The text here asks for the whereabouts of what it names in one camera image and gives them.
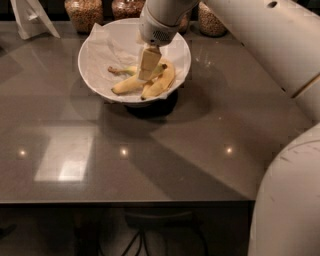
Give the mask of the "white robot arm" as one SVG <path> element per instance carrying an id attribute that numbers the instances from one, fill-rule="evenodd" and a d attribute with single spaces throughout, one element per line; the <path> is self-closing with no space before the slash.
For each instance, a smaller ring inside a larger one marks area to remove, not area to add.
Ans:
<path id="1" fill-rule="evenodd" d="M 168 45 L 182 16 L 199 2 L 274 81 L 280 104 L 310 123 L 261 178 L 247 256 L 320 256 L 320 18 L 295 0 L 146 0 L 142 40 Z"/>

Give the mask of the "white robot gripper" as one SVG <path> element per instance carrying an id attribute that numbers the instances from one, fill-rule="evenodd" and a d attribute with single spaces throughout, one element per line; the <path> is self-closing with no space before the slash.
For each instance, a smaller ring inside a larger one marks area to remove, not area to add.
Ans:
<path id="1" fill-rule="evenodd" d="M 137 70 L 140 80 L 150 79 L 162 57 L 159 47 L 172 42 L 182 18 L 198 2 L 199 0 L 146 0 L 139 18 L 139 32 L 145 43 L 155 46 L 145 46 L 140 52 Z"/>

